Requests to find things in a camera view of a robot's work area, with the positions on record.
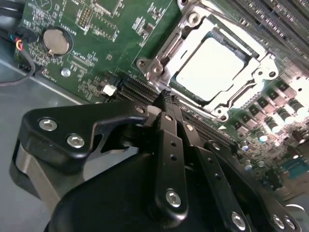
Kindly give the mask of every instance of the hole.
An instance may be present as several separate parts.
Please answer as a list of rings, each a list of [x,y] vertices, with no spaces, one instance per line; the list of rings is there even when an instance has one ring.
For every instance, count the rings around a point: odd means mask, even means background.
[[[221,180],[221,177],[219,174],[216,173],[214,176],[217,178],[217,180]]]
[[[270,73],[269,73],[269,77],[274,77],[274,76],[276,76],[276,73],[275,73],[275,72],[270,72]]]
[[[140,67],[145,67],[145,61],[140,61],[140,62],[139,62],[139,66],[140,66]]]
[[[213,160],[211,158],[207,159],[209,163],[214,164]]]
[[[172,161],[176,161],[176,160],[177,160],[176,156],[174,156],[174,155],[171,155],[171,156],[170,156],[170,159],[171,159]]]

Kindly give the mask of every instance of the mounting hole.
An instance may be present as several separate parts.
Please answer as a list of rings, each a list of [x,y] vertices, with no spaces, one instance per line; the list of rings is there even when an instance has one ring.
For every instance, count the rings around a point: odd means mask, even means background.
[[[221,177],[219,174],[216,173],[214,176],[217,178],[217,180],[221,180]]]
[[[170,159],[171,159],[172,161],[176,161],[176,160],[177,160],[176,156],[174,156],[174,155],[171,155],[171,156],[170,156]]]
[[[214,164],[213,160],[211,158],[207,159],[209,163]]]
[[[143,60],[139,61],[139,66],[140,67],[145,67],[145,65],[146,65],[145,61],[143,61]]]
[[[269,77],[275,77],[276,76],[276,72],[272,71],[268,75],[269,75]]]
[[[188,3],[188,0],[180,0],[181,5],[186,5]]]

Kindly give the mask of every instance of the motherboard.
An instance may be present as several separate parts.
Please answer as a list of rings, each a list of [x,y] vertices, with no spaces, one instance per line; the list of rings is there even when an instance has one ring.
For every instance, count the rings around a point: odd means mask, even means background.
[[[289,199],[309,191],[308,15],[306,0],[27,0],[22,26],[50,81],[90,103],[170,89],[202,139],[237,145]]]

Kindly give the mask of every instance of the wire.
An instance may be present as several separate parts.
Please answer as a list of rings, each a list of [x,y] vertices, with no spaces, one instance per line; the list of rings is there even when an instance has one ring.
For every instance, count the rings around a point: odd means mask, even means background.
[[[28,72],[28,74],[26,74],[23,78],[16,80],[16,81],[0,82],[0,87],[18,85],[18,84],[20,84],[24,81],[27,81],[35,73],[35,64],[34,64],[32,58],[31,58],[31,56],[29,55],[29,53],[25,50],[21,50],[20,53],[29,62],[30,66],[31,66],[30,72]]]
[[[21,39],[16,40],[16,48],[17,48],[19,51],[22,51],[22,50],[23,50],[23,43],[22,43],[22,40],[21,40]]]

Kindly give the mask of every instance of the microchip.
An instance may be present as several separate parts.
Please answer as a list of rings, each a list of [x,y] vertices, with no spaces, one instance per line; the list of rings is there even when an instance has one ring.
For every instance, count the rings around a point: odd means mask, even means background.
[[[268,96],[270,97],[270,99],[272,99],[276,105],[278,106],[282,106],[286,104],[286,100],[281,97],[277,92],[270,90],[268,92]]]
[[[250,113],[259,121],[263,121],[267,116],[264,115],[255,105],[249,107]]]
[[[276,153],[276,149],[271,148],[267,152],[270,153],[270,154],[275,154]]]
[[[240,134],[246,134],[249,130],[245,128],[240,122],[235,123],[235,129],[240,133]]]
[[[288,86],[288,84],[285,82],[279,82],[278,88],[289,98],[294,98],[296,96],[296,91]]]
[[[242,120],[251,129],[253,129],[257,125],[257,122],[250,118],[248,115],[244,115],[242,117]]]
[[[154,27],[151,23],[148,23],[145,27],[144,27],[144,32],[150,34],[152,31],[154,30]]]
[[[275,112],[276,110],[276,108],[266,101],[265,98],[258,99],[257,103],[259,103],[259,105],[269,114]]]

